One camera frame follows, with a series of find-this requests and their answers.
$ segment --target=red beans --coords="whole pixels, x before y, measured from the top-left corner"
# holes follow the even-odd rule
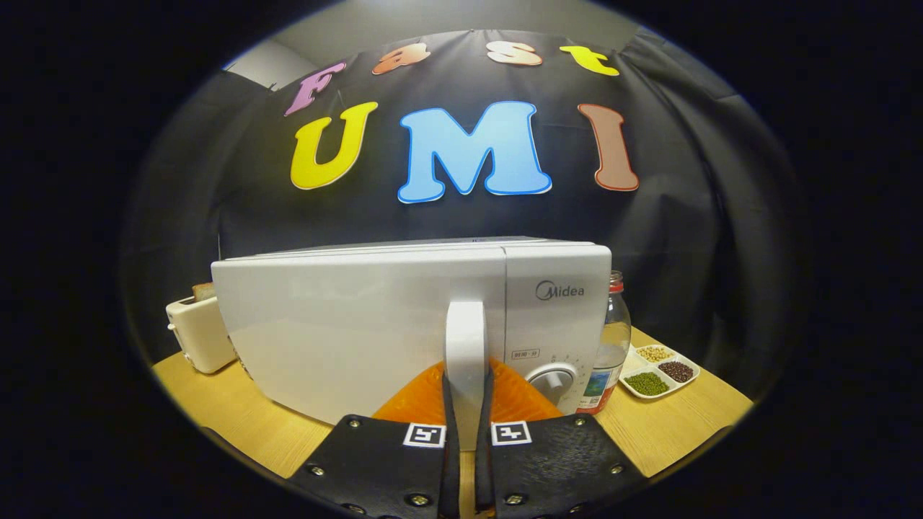
[[[681,362],[665,362],[658,368],[677,382],[685,382],[692,378],[692,368]]]

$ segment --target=black curtain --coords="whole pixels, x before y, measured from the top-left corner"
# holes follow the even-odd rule
[[[492,41],[531,45],[544,63],[486,56]],[[373,76],[384,54],[424,42],[427,59]],[[178,345],[163,308],[210,280],[219,257],[355,242],[534,235],[608,246],[624,272],[634,324],[749,396],[785,353],[799,252],[797,188],[785,152],[751,107],[705,66],[647,30],[596,74],[561,52],[560,36],[469,30],[423,36],[350,56],[315,100],[283,116],[299,82],[269,92],[220,73],[177,113],[151,147],[123,242],[130,327],[158,361]],[[290,168],[298,128],[329,116],[318,147],[340,148],[340,113],[375,101],[363,149],[337,182],[304,191]],[[410,136],[401,117],[441,107],[471,132],[491,103],[524,101],[542,171],[541,195],[499,197],[483,179],[463,196],[446,183],[436,201],[403,204]],[[599,156],[579,103],[625,118],[635,191],[593,181]]]

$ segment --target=wall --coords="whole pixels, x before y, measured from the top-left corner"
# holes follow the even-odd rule
[[[325,66],[383,43],[468,29],[531,30],[621,50],[638,23],[586,0],[345,0],[273,37]]]
[[[317,69],[292,49],[266,40],[232,60],[224,70],[276,91]]]

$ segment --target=orange soft pad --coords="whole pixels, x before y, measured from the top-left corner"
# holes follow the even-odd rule
[[[490,359],[490,367],[494,370],[490,421],[534,421],[562,416],[554,404],[548,402],[512,368],[494,358]],[[372,417],[393,422],[445,425],[446,411],[442,399],[444,370],[445,364],[442,362],[427,368],[401,388]]]
[[[446,425],[446,406],[442,401],[442,372],[440,362],[425,369],[391,397],[372,415],[379,420],[392,422]]]
[[[554,404],[532,384],[506,364],[490,359],[494,370],[494,397],[490,406],[491,422],[527,422],[563,416]]]

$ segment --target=wooden table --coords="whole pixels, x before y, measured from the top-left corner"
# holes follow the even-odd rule
[[[637,328],[632,329],[631,342],[637,347],[660,344]],[[204,375],[177,353],[157,363],[154,372],[194,422],[214,429],[282,477],[291,476],[332,429],[263,396],[240,362]],[[641,472],[652,477],[718,429],[736,423],[751,405],[746,396],[703,369],[688,386],[651,401],[635,398],[619,383],[596,419]],[[463,513],[473,509],[473,481],[474,453],[462,453]]]

